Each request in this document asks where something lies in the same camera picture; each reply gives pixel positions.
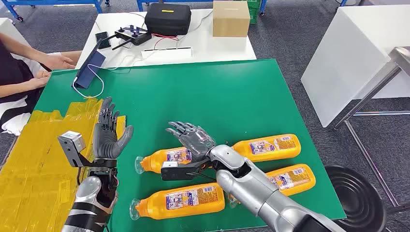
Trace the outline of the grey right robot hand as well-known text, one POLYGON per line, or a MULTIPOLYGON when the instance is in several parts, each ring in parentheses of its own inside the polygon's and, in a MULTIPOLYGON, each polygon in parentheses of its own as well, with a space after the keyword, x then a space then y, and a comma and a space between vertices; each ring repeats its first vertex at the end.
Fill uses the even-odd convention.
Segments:
POLYGON ((216 146, 215 140, 200 126, 180 121, 170 121, 168 124, 172 127, 166 131, 190 151, 192 162, 204 160, 209 151, 216 146))

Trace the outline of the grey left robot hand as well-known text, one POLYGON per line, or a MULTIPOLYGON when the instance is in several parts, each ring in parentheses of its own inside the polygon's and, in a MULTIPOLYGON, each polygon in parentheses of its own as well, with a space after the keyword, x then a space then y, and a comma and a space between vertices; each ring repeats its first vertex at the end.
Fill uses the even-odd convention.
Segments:
POLYGON ((113 112, 112 97, 103 100, 98 121, 94 126, 93 155, 96 159, 116 159, 120 156, 133 136, 134 127, 129 125, 123 135, 117 137, 117 118, 120 111, 113 112))

